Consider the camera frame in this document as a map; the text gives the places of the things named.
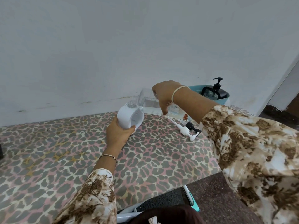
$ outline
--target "transparent container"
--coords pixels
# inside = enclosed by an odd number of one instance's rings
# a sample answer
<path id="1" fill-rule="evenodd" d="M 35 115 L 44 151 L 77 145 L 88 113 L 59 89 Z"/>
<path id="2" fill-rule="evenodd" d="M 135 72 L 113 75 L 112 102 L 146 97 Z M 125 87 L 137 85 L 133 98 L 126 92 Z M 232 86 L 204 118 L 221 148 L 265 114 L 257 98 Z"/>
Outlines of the transparent container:
<path id="1" fill-rule="evenodd" d="M 159 106 L 159 100 L 153 90 L 143 88 L 138 97 L 138 106 L 141 112 L 163 116 L 162 110 Z M 183 119 L 190 121 L 189 117 L 179 106 L 172 104 L 168 107 L 167 117 L 175 119 Z"/>

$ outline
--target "sleeve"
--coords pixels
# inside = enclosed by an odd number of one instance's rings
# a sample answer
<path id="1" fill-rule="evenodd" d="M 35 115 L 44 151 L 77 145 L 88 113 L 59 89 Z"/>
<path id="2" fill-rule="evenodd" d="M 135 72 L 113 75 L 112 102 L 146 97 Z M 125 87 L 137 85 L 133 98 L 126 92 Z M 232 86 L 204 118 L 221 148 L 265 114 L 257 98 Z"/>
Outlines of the sleeve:
<path id="1" fill-rule="evenodd" d="M 113 177 L 106 169 L 94 170 L 54 220 L 58 223 L 116 223 Z"/>
<path id="2" fill-rule="evenodd" d="M 299 222 L 299 132 L 217 105 L 200 126 L 230 188 L 264 223 Z"/>

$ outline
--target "bracelet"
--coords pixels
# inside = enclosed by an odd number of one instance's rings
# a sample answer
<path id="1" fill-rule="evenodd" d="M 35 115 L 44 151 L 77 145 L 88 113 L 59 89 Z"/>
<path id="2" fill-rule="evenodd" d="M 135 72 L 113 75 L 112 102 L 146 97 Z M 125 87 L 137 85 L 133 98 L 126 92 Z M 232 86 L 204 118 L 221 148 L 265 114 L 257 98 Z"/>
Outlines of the bracelet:
<path id="1" fill-rule="evenodd" d="M 177 88 L 177 89 L 173 92 L 172 97 L 171 97 L 171 101 L 172 101 L 173 104 L 174 104 L 174 101 L 173 101 L 174 94 L 176 93 L 176 91 L 178 91 L 179 89 L 181 89 L 181 88 L 183 88 L 183 87 L 188 87 L 188 86 L 180 86 L 179 88 Z"/>
<path id="2" fill-rule="evenodd" d="M 112 157 L 114 158 L 114 160 L 116 161 L 116 164 L 115 166 L 117 165 L 117 159 L 113 156 L 113 155 L 109 155 L 109 154 L 104 154 L 104 155 L 101 155 L 99 158 L 101 158 L 102 156 L 109 156 L 109 157 Z"/>

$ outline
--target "hand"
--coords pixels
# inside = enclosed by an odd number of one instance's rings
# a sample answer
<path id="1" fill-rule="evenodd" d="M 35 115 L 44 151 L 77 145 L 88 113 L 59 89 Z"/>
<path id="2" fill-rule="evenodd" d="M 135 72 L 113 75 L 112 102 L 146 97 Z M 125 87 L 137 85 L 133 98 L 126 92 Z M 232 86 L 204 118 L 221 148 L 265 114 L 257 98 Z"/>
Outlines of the hand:
<path id="1" fill-rule="evenodd" d="M 113 118 L 106 129 L 107 149 L 118 150 L 119 152 L 128 141 L 129 136 L 134 133 L 136 126 L 123 129 L 118 125 L 117 115 Z"/>
<path id="2" fill-rule="evenodd" d="M 172 104 L 172 94 L 180 86 L 182 86 L 180 83 L 170 80 L 157 83 L 152 87 L 152 90 L 156 93 L 159 100 L 159 105 L 162 109 L 163 115 L 166 115 L 168 113 L 167 108 Z"/>

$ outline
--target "ironing board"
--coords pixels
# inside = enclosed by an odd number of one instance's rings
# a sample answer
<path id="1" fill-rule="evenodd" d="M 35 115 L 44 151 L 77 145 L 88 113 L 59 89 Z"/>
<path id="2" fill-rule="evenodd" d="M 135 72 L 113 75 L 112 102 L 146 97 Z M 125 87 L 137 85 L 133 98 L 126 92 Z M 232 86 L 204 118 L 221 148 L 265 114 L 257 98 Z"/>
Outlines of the ironing board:
<path id="1" fill-rule="evenodd" d="M 0 128 L 5 155 L 0 161 L 0 223 L 51 223 L 92 171 L 114 116 L 111 112 Z M 117 208 L 219 171 L 203 134 L 190 142 L 170 120 L 146 114 L 118 157 Z"/>

